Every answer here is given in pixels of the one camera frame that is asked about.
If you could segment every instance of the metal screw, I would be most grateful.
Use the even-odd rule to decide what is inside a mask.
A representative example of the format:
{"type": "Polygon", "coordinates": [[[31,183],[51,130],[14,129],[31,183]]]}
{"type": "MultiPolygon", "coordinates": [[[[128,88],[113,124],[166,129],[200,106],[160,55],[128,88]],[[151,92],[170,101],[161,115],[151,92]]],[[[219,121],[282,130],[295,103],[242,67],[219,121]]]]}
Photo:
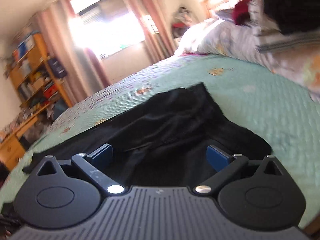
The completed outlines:
{"type": "Polygon", "coordinates": [[[211,188],[207,185],[199,185],[195,188],[195,190],[196,190],[196,192],[198,192],[200,194],[206,194],[211,191],[211,188]]]}
{"type": "Polygon", "coordinates": [[[120,194],[124,191],[124,187],[121,185],[111,185],[107,188],[107,191],[112,194],[120,194]]]}

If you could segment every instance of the wooden desk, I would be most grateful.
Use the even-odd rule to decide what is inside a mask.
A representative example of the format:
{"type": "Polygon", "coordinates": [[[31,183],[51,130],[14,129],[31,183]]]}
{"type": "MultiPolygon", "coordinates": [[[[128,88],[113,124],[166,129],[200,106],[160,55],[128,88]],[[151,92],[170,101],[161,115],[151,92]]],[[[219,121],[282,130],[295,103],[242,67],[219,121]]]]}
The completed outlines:
{"type": "Polygon", "coordinates": [[[22,135],[38,121],[38,115],[43,112],[50,104],[43,106],[31,117],[25,120],[0,144],[0,161],[11,171],[25,154],[25,149],[19,142],[22,135]]]}

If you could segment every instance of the drawer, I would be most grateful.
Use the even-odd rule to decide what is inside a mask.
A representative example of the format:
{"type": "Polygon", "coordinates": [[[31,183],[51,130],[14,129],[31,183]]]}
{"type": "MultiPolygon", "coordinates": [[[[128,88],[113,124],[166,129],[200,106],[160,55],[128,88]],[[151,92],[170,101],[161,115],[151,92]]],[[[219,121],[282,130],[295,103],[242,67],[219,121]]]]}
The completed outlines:
{"type": "Polygon", "coordinates": [[[21,146],[20,142],[15,136],[12,136],[8,141],[6,141],[0,147],[0,160],[6,163],[7,160],[11,159],[16,152],[25,152],[24,148],[21,146]]]}
{"type": "Polygon", "coordinates": [[[9,171],[12,171],[13,168],[17,166],[17,164],[20,161],[20,158],[22,158],[24,154],[24,151],[16,151],[15,154],[11,157],[11,159],[5,162],[5,166],[8,168],[9,171]]]}

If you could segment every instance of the ribbed plastic surface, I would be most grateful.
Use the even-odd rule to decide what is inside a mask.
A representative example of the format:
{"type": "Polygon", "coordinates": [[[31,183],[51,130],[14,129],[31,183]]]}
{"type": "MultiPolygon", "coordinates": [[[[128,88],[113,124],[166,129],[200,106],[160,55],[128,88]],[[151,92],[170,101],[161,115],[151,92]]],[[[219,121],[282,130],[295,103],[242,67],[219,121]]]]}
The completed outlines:
{"type": "Polygon", "coordinates": [[[23,227],[10,240],[306,240],[298,229],[255,232],[227,220],[208,197],[187,188],[133,187],[110,197],[92,218],[73,228],[43,231],[23,227]]]}

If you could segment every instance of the triangular hole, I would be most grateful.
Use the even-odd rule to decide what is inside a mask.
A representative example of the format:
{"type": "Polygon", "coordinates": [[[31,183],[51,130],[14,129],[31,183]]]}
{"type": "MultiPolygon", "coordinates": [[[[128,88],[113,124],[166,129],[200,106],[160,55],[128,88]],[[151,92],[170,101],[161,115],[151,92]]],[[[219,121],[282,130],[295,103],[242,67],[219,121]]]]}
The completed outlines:
{"type": "Polygon", "coordinates": [[[41,170],[39,170],[38,176],[50,175],[55,173],[57,173],[57,171],[54,168],[52,162],[48,161],[42,166],[41,170]]]}
{"type": "Polygon", "coordinates": [[[269,162],[264,170],[265,174],[281,176],[282,173],[274,162],[269,162]]]}

